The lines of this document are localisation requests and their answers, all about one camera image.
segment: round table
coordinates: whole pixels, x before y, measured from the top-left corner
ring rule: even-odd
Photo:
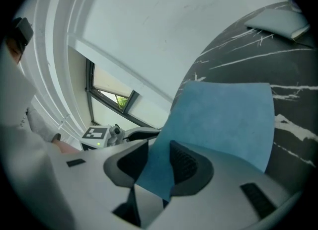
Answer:
[[[265,173],[293,194],[303,188],[316,168],[318,52],[310,31],[295,42],[244,25],[266,8],[291,10],[288,2],[272,4],[225,29],[193,63],[172,108],[190,80],[269,83],[275,108],[275,133]]]

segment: blue cloth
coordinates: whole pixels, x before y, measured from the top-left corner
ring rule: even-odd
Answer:
[[[241,157],[264,172],[272,150],[274,118],[267,83],[190,81],[151,147],[137,184],[170,201],[171,140]]]

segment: black device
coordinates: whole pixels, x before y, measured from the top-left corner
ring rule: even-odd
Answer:
[[[7,36],[16,41],[18,48],[23,53],[33,36],[33,30],[28,19],[21,17],[14,19]]]

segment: gray notebook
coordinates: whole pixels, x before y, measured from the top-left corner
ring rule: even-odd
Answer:
[[[302,14],[277,9],[265,9],[256,17],[248,20],[245,26],[266,30],[292,40],[300,37],[310,28]]]

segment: window frame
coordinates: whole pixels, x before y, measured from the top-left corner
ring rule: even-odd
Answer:
[[[91,122],[93,124],[97,124],[97,126],[100,126],[95,119],[94,119],[94,112],[93,112],[93,106],[92,106],[92,98],[97,100],[98,102],[102,103],[107,108],[111,109],[115,113],[119,114],[120,116],[124,117],[125,119],[135,123],[136,125],[140,127],[148,127],[152,128],[152,126],[148,125],[147,123],[131,116],[128,114],[130,108],[133,106],[134,102],[138,98],[139,94],[135,92],[134,90],[130,93],[130,96],[128,98],[128,101],[123,109],[120,109],[119,105],[116,104],[113,100],[102,94],[100,91],[104,91],[107,93],[110,93],[105,90],[96,89],[94,85],[94,71],[95,71],[95,63],[90,61],[89,59],[86,59],[86,88],[85,91],[87,93],[87,101],[88,101],[88,108],[89,108],[89,114],[91,117]]]

